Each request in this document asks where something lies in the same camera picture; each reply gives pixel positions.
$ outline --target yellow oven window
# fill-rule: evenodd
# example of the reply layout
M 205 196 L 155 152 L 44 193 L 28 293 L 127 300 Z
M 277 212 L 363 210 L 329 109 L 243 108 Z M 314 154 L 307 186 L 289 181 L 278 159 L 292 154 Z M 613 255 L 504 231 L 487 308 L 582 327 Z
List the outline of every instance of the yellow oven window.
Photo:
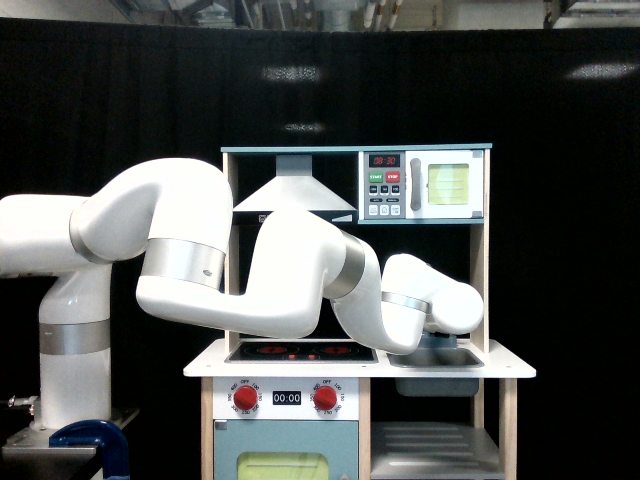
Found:
M 469 165 L 429 165 L 429 205 L 469 203 Z
M 329 480 L 329 463 L 318 453 L 245 452 L 238 480 Z

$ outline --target microwave keypad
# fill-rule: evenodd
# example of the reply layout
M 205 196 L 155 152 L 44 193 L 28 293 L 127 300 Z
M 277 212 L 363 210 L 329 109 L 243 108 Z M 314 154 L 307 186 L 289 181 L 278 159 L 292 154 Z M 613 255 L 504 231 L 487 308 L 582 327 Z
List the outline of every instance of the microwave keypad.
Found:
M 365 219 L 405 218 L 404 162 L 404 152 L 365 154 Z

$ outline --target metal sink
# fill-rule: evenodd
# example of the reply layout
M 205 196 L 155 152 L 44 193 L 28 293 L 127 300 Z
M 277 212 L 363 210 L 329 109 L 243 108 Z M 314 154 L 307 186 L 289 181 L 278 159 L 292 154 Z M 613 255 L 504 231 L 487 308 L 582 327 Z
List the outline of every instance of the metal sink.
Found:
M 482 367 L 484 363 L 466 348 L 418 348 L 409 355 L 389 354 L 394 367 L 403 368 L 455 368 Z
M 469 350 L 456 347 L 419 347 L 409 355 L 389 354 L 389 363 L 394 367 L 439 371 L 484 366 Z M 472 397 L 479 388 L 477 378 L 396 378 L 396 390 L 406 397 Z

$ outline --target oven door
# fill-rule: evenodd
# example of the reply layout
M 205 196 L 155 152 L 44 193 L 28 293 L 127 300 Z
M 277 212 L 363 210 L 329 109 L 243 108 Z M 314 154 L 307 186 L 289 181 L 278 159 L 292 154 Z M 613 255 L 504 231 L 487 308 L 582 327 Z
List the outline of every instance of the oven door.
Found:
M 356 480 L 358 422 L 216 420 L 214 478 Z

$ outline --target play kitchen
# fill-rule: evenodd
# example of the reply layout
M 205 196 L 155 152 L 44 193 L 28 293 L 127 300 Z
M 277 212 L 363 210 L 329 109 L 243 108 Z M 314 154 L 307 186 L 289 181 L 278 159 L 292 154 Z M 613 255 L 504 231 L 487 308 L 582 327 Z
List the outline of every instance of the play kitchen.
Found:
M 223 158 L 233 189 L 242 181 L 238 166 L 248 156 L 286 157 L 291 164 L 294 156 L 307 162 L 352 155 L 358 206 L 342 213 L 329 209 L 338 219 L 334 223 L 355 211 L 356 224 L 389 231 L 417 224 L 416 235 L 433 223 L 463 224 L 469 231 L 470 283 L 486 299 L 489 149 L 484 144 L 227 148 Z M 311 174 L 308 167 L 306 175 Z M 239 237 L 232 234 L 225 265 L 231 294 L 240 291 L 234 253 Z M 437 312 L 431 307 L 422 311 L 433 319 Z M 517 379 L 535 377 L 535 370 L 489 339 L 486 301 L 483 320 L 468 338 L 434 325 L 425 320 L 422 340 L 406 355 L 350 339 L 242 338 L 226 332 L 184 370 L 202 381 L 202 478 L 514 480 Z M 385 378 L 395 379 L 397 392 L 407 397 L 468 397 L 471 423 L 372 422 L 371 384 Z M 489 379 L 500 390 L 497 444 L 484 430 L 484 382 Z M 393 412 L 402 406 L 385 408 Z

